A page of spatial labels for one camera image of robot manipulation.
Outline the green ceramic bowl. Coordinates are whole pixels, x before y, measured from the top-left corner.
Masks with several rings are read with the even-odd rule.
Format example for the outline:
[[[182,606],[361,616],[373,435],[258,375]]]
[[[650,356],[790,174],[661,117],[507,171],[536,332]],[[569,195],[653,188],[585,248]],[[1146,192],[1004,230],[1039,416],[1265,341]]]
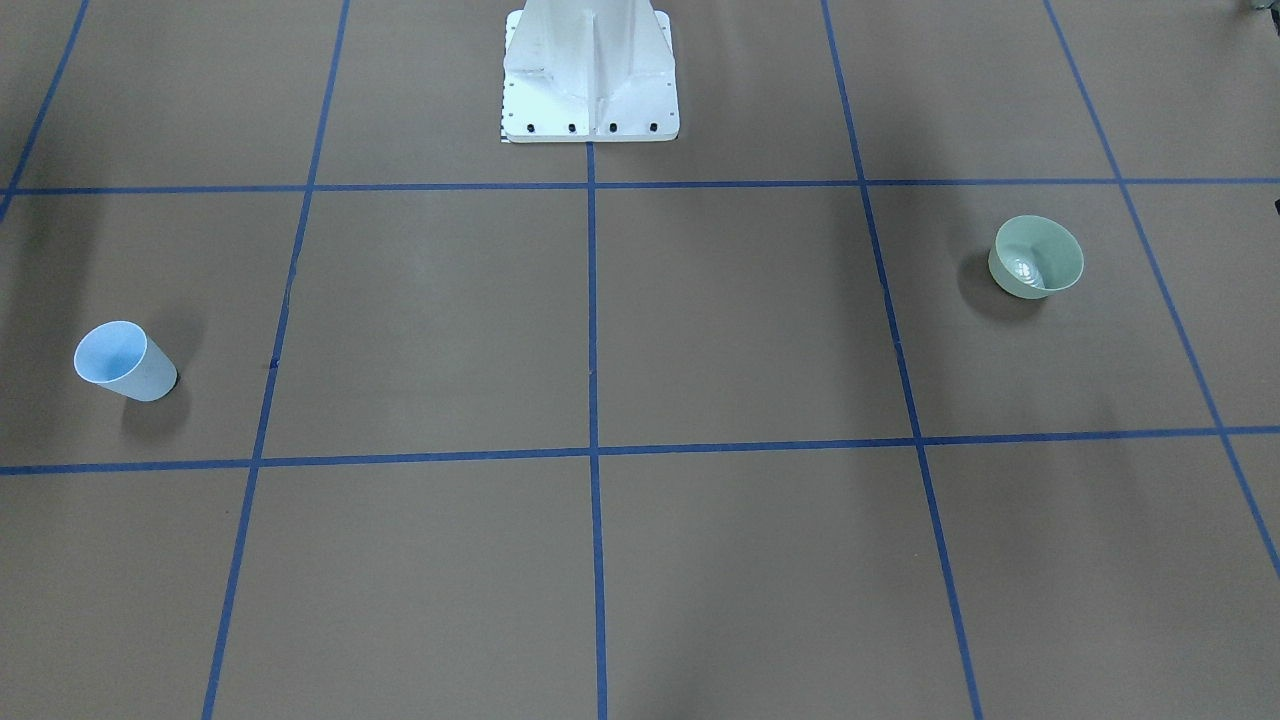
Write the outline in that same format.
[[[988,272],[1006,293],[1027,300],[1047,299],[1071,288],[1085,269],[1075,234],[1055,220],[1037,215],[1007,219],[996,231]]]

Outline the blue plastic cup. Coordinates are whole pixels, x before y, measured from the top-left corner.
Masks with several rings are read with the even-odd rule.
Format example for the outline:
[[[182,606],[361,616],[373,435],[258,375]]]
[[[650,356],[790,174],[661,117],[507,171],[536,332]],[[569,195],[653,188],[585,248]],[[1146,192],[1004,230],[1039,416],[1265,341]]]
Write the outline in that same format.
[[[177,386],[175,364],[147,334],[127,320],[106,322],[90,331],[73,354],[77,375],[136,402],[154,402]]]

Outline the white pedestal column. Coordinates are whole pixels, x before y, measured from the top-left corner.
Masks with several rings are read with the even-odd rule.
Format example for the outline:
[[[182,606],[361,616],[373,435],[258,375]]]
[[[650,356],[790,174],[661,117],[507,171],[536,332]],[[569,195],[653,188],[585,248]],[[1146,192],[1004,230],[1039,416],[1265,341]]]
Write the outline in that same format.
[[[527,1],[506,17],[500,137],[643,143],[680,135],[671,18],[649,1]]]

